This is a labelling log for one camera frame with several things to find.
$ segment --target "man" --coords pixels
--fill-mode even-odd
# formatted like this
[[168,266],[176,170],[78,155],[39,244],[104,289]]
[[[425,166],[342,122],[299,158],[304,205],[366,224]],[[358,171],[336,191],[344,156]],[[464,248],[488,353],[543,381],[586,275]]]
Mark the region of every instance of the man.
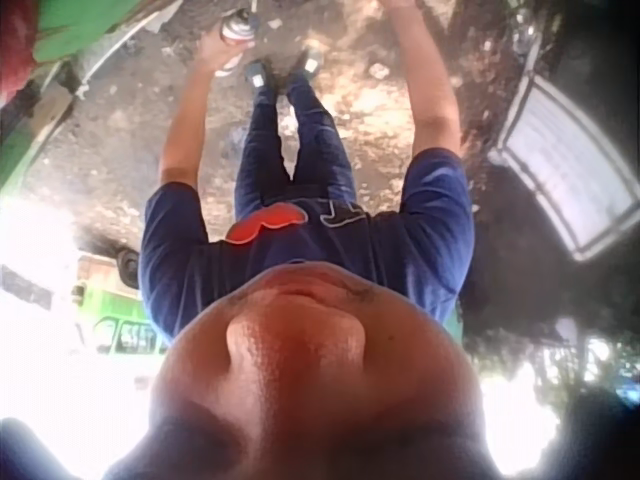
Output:
[[255,89],[237,221],[209,243],[197,178],[213,73],[247,45],[205,36],[147,206],[140,281],[173,343],[151,428],[111,478],[493,478],[480,391],[441,323],[473,222],[458,107],[413,0],[382,0],[415,121],[399,212],[356,204],[345,150],[308,78],[291,75],[300,153],[287,175],[276,91]]

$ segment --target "blue t-shirt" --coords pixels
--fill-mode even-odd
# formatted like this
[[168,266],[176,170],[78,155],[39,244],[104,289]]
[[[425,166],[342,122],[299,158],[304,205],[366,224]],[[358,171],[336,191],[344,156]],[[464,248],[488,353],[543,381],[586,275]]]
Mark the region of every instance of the blue t-shirt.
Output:
[[271,205],[209,242],[198,193],[163,185],[147,204],[140,287],[169,340],[200,312],[261,272],[325,261],[394,290],[439,323],[451,312],[473,252],[467,180],[448,150],[421,152],[405,177],[399,212],[296,198]]

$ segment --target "hand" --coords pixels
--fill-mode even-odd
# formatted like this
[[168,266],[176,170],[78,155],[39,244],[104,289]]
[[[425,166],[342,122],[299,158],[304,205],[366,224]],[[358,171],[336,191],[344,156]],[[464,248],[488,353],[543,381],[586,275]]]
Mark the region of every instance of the hand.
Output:
[[386,10],[395,8],[415,7],[416,0],[378,0]]
[[196,65],[208,72],[215,72],[224,67],[229,60],[255,45],[253,41],[236,44],[226,43],[220,36],[221,23],[202,35],[196,55]]

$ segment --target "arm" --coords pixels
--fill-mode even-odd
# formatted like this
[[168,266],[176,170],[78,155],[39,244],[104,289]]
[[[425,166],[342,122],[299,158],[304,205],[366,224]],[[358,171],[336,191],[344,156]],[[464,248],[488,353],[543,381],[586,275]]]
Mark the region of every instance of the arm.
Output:
[[161,185],[180,182],[197,190],[211,81],[216,70],[250,46],[249,42],[227,45],[220,37],[220,25],[202,37],[164,146],[160,161]]
[[404,57],[415,123],[413,155],[441,147],[460,154],[460,113],[438,47],[415,0],[380,0]]

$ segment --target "dirt ground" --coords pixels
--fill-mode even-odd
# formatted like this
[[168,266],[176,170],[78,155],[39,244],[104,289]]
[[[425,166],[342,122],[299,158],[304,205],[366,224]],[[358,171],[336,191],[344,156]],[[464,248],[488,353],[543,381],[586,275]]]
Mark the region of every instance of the dirt ground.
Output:
[[[79,237],[138,248],[144,205],[156,187],[164,138],[196,39],[237,2],[186,0],[160,34],[138,34],[90,83],[70,119],[25,182],[27,195],[69,210]],[[250,57],[268,56],[284,75],[304,42],[326,48],[316,90],[350,155],[359,200],[370,212],[394,209],[410,161],[412,122],[393,33],[376,0],[260,0],[263,28]],[[500,0],[424,0],[445,56],[463,122],[464,162],[477,205],[478,244],[463,293],[466,324],[482,330],[557,316],[570,266],[529,193],[486,152],[497,137],[521,74]],[[273,29],[267,22],[280,19]],[[382,80],[370,67],[389,69]],[[210,96],[200,193],[212,240],[233,223],[232,192],[251,112],[241,75]],[[297,151],[295,121],[279,105],[283,154]]]

